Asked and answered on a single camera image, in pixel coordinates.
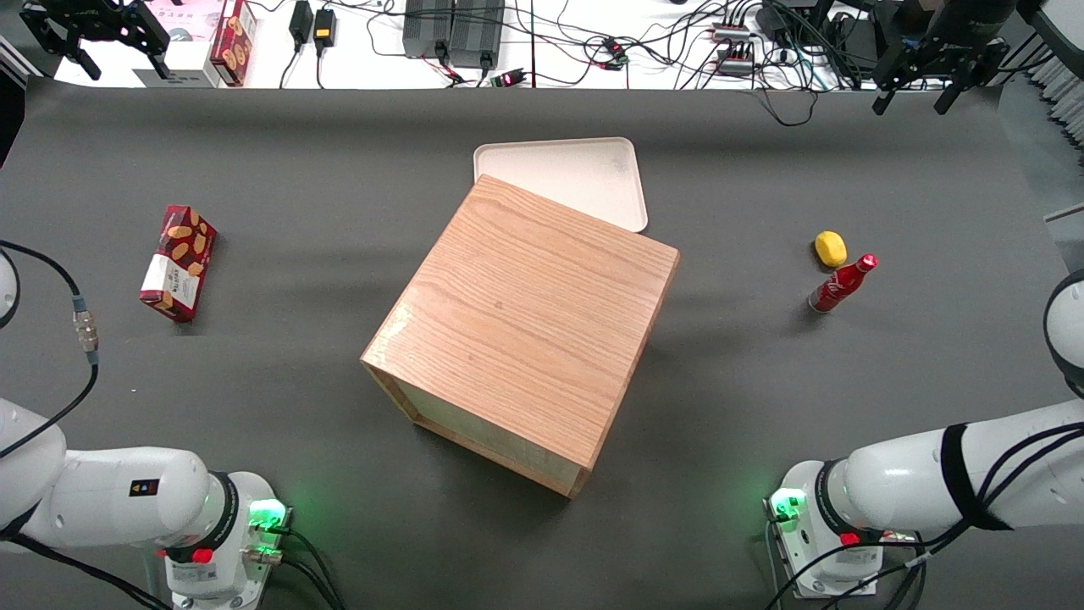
green light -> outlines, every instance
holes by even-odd
[[[253,528],[283,525],[285,519],[286,506],[274,498],[256,501],[248,505],[248,524]]]
[[[775,510],[777,521],[791,521],[798,519],[798,514],[805,504],[805,492],[783,488],[776,490],[769,502]]]

red aluminum bottle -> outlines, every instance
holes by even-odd
[[[877,257],[873,254],[863,254],[853,264],[840,267],[828,275],[828,278],[813,290],[809,297],[810,308],[814,312],[827,314],[831,312],[839,301],[850,296],[859,286],[862,280],[866,278],[866,273],[877,268]]]

wooden crate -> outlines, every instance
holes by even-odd
[[[414,424],[571,498],[679,258],[482,176],[361,362]]]

gray tablecloth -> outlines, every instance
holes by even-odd
[[[771,101],[797,119],[810,98]],[[1064,268],[995,102],[967,95],[942,117],[932,95],[898,95],[876,117],[870,101],[823,96],[787,129],[736,92],[39,81],[0,170],[0,234],[63,261],[100,322],[102,379],[63,423],[69,446],[182,447],[261,473],[351,608],[757,610],[772,589],[760,499],[790,465],[1069,398],[1041,325]],[[358,356],[468,190],[477,145],[595,135],[634,142],[647,232],[683,260],[567,503],[412,427]],[[185,327],[137,299],[167,203],[222,235]],[[814,319],[824,229],[881,265]],[[17,263],[0,393],[51,414],[86,365],[61,281]],[[930,564],[924,608],[1077,606],[1082,542],[969,533]],[[76,555],[142,580],[131,549]],[[39,558],[0,567],[4,610],[131,606]],[[320,607],[296,574],[273,581],[268,610]]]

white plastic tray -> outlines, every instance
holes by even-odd
[[[647,228],[647,207],[632,142],[588,138],[482,144],[475,180],[486,173],[633,232]]]

